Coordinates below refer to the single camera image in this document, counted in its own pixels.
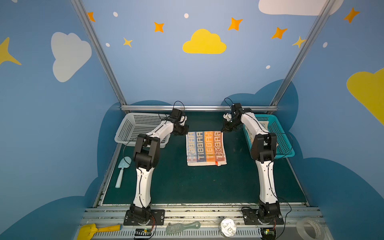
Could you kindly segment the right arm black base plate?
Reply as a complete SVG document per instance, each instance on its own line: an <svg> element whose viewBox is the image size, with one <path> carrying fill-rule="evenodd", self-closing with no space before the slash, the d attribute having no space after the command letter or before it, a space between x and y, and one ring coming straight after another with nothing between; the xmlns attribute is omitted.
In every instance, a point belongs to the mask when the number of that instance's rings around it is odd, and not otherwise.
<svg viewBox="0 0 384 240"><path fill-rule="evenodd" d="M245 225L284 225L282 215L264 213L261 209L244 207L241 209Z"/></svg>

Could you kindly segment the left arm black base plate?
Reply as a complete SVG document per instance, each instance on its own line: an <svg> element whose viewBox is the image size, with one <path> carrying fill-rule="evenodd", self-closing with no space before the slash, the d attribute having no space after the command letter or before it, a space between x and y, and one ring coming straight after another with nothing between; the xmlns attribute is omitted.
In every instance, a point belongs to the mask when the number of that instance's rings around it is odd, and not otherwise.
<svg viewBox="0 0 384 240"><path fill-rule="evenodd" d="M149 213L148 210L137 209L137 210L127 210L124 217L124 226L163 226L165 221L165 210L151 210Z"/></svg>

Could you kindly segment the white perforated plastic basket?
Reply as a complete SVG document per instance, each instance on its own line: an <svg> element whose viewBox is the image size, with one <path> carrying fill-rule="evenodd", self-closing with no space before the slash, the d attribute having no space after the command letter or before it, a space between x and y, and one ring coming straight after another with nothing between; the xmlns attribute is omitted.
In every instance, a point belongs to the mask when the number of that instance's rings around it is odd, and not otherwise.
<svg viewBox="0 0 384 240"><path fill-rule="evenodd" d="M128 113L122 120L116 135L115 142L128 147L134 147L140 134L157 137L161 140L160 148L166 147L174 124L163 121L167 115L160 116L152 113Z"/></svg>

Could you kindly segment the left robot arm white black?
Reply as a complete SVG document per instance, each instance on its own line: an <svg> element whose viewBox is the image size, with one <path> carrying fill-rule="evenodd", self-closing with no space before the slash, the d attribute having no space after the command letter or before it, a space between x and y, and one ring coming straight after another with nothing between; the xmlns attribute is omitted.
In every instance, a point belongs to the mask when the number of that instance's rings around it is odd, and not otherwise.
<svg viewBox="0 0 384 240"><path fill-rule="evenodd" d="M186 135L189 126L188 117L180 120L167 118L154 130L138 135L134 149L134 161L137 172L136 194L133 204L138 208L146 209L151 203L151 183L155 167L160 159L160 143L168 135Z"/></svg>

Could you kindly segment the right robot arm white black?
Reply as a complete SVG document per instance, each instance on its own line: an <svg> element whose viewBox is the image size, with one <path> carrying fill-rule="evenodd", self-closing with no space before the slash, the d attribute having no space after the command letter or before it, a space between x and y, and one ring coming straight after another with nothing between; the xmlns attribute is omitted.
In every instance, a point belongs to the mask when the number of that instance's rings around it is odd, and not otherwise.
<svg viewBox="0 0 384 240"><path fill-rule="evenodd" d="M277 151L277 136L270 133L256 119L253 113L227 113L223 115L222 132L231 132L243 125L254 137L250 154L258 169L260 195L258 215L260 220L277 217L281 214L280 203L277 198L273 166Z"/></svg>

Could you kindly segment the teal perforated plastic basket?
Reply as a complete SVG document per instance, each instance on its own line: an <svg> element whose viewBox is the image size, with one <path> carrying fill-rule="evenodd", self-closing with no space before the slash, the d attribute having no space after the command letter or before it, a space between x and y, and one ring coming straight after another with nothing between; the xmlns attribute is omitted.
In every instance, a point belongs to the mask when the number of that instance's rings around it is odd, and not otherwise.
<svg viewBox="0 0 384 240"><path fill-rule="evenodd" d="M277 136L276 159L290 158L295 156L295 151L290 142L290 135L287 135L280 124L278 118L274 115L255 114L258 121L269 121L268 129L270 133Z"/></svg>

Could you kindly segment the rabbit letter striped towel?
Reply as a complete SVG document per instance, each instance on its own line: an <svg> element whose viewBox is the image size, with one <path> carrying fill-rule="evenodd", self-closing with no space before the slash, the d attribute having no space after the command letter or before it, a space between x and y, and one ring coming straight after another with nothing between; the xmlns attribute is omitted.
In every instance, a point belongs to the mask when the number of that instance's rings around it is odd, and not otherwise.
<svg viewBox="0 0 384 240"><path fill-rule="evenodd" d="M188 132L186 135L188 166L222 166L227 164L224 134L220 131Z"/></svg>

